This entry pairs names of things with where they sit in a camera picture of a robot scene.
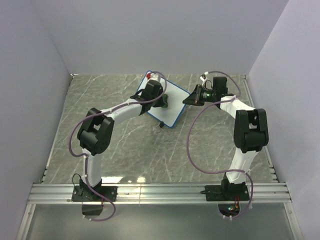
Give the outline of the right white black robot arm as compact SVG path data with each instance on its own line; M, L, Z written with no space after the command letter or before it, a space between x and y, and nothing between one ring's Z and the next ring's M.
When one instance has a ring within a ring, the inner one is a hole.
M233 142L235 153L228 170L224 171L220 185L207 185L203 194L207 201L248 201L246 179L256 155L269 142L267 113L262 108L253 108L228 92L227 78L215 76L210 81L205 74L193 92L183 100L186 105L200 106L212 103L234 118Z

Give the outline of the green whiteboard eraser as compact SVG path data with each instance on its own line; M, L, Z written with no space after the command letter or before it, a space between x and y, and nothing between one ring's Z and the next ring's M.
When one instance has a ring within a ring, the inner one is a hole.
M167 108L168 107L168 95L167 94L163 94L162 95L162 108Z

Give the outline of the blue framed whiteboard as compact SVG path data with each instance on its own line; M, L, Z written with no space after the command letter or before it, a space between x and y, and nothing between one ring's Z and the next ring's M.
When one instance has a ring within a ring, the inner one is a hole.
M140 89L144 89L146 84L147 84L147 78L146 78L146 74L142 80L142 82L140 83L138 90ZM183 100L189 96L189 93L182 89L181 87L177 86L176 84L170 82L169 80L167 80L164 76L160 75L160 83L163 87L163 93L158 96L155 99L149 100L149 101L143 101L143 104L147 104L147 103L152 103L156 100L158 100L159 98L161 98L163 96L163 94L167 94L168 95L168 107L167 108L162 108L162 107L151 107L151 109L147 112L145 112L144 114L149 114L151 115L153 118L155 118L156 120L158 120L159 122L164 122L164 125L172 128L175 123L177 122L179 116L181 115L181 113L183 112L184 108L185 108L185 104L183 104ZM135 109L134 112L134 116L140 116L141 110L142 110L142 104L134 104L132 105L132 107Z

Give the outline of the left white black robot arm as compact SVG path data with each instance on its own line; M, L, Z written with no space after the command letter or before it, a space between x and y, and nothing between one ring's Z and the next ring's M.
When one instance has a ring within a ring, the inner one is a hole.
M83 176L79 181L82 194L89 201L103 196L101 177L101 154L111 142L113 129L123 121L140 116L152 107L168 106L168 96L159 80L148 80L143 89L138 90L125 102L109 109L91 108L79 131L79 140L84 156Z

